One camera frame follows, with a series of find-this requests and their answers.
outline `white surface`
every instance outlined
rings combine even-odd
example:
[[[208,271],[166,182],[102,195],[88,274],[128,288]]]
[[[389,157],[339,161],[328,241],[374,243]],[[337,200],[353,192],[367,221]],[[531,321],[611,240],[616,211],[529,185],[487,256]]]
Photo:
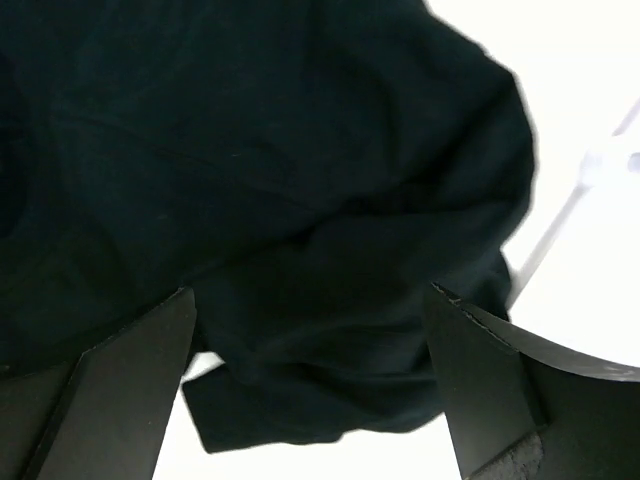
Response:
[[[534,208],[505,249],[519,268],[573,188],[590,139],[609,133],[640,94],[637,7],[628,0],[613,0],[606,7],[577,0],[430,4],[518,73],[536,124],[540,166]],[[626,222],[640,201],[628,197],[617,202],[618,207],[626,205],[626,218],[611,201],[605,207],[607,202],[596,197],[581,208],[578,220],[515,305],[513,316],[516,323],[551,340],[640,366],[634,335],[637,281],[624,280],[626,274],[640,271],[640,216],[635,221],[638,233]],[[355,433],[336,445],[276,445],[207,456],[179,396],[154,478],[454,480],[459,476],[442,417],[411,435]]]

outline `crumpled fabric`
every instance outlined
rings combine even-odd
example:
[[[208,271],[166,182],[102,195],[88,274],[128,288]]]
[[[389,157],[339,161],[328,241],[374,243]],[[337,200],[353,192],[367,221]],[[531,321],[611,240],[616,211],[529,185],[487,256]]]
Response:
[[[0,361],[191,286],[218,452],[437,415],[430,282],[506,318],[531,128],[420,0],[13,0],[0,59]]]

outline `black cloth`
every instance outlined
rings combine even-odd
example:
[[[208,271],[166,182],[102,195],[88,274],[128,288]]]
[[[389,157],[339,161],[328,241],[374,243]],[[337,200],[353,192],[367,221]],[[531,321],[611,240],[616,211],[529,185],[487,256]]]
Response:
[[[205,448],[326,442],[440,411],[429,282],[506,316],[531,129],[420,0],[12,0],[0,56],[0,362],[190,285]]]

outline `dark green fabric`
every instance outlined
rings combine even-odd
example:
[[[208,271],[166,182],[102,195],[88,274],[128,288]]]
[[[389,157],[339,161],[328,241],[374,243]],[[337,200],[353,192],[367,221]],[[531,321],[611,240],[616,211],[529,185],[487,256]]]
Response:
[[[506,315],[531,130],[419,0],[13,0],[0,55],[0,360],[191,285],[220,451],[415,428],[428,283]]]

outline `dark shirt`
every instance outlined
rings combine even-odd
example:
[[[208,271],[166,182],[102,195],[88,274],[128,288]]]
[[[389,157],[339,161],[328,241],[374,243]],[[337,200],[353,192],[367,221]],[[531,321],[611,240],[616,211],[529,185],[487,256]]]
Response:
[[[0,55],[0,360],[190,285],[220,451],[437,414],[429,282],[506,317],[531,129],[420,0],[13,0]]]

